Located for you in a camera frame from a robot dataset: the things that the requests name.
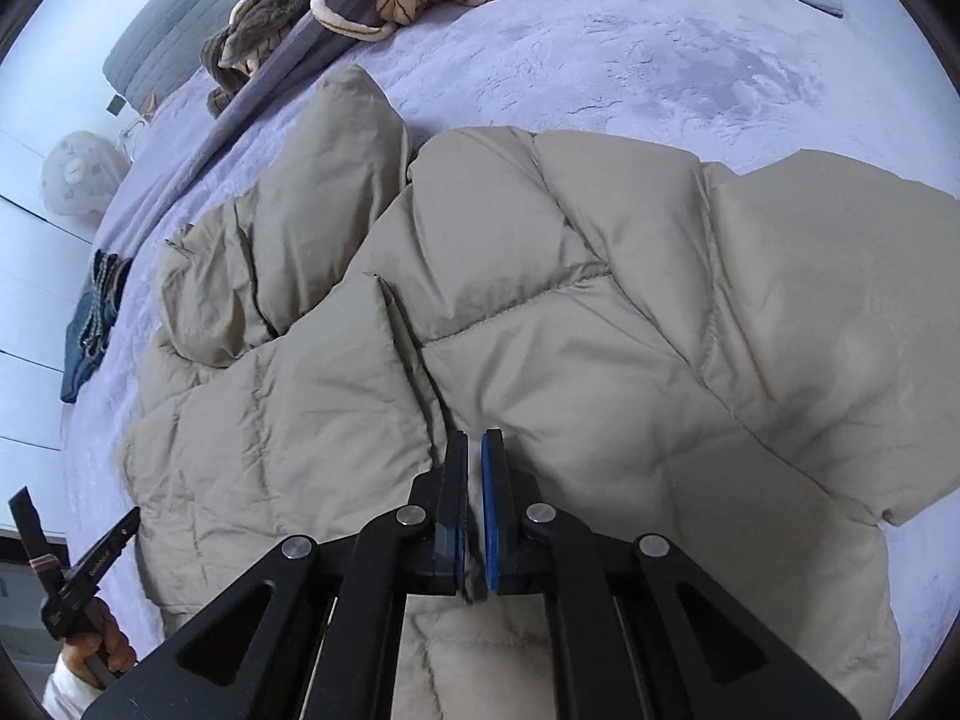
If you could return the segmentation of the white sleeve left forearm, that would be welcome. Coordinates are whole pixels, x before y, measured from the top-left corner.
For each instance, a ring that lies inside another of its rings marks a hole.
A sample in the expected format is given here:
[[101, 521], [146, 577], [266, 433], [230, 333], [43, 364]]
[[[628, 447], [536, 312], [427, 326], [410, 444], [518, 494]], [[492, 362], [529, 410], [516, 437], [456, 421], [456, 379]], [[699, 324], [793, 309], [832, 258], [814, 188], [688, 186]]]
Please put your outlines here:
[[44, 688], [43, 709], [53, 720], [82, 720], [101, 694], [103, 691], [73, 674], [59, 655]]

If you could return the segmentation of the person's left hand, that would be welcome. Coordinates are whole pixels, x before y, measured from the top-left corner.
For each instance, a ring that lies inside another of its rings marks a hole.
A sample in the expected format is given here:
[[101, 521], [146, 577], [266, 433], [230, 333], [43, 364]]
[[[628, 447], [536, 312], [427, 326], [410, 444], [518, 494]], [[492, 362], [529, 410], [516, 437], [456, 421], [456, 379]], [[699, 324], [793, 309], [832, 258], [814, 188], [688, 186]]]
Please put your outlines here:
[[99, 688], [101, 681], [88, 668], [88, 660], [99, 660], [101, 655], [105, 655], [103, 663], [107, 671], [128, 673], [137, 665], [139, 656], [127, 635], [119, 628], [116, 616], [110, 611], [109, 605], [99, 596], [91, 601], [88, 613], [96, 617], [93, 631], [77, 632], [67, 637], [62, 644], [62, 658], [65, 667], [73, 676], [93, 688]]

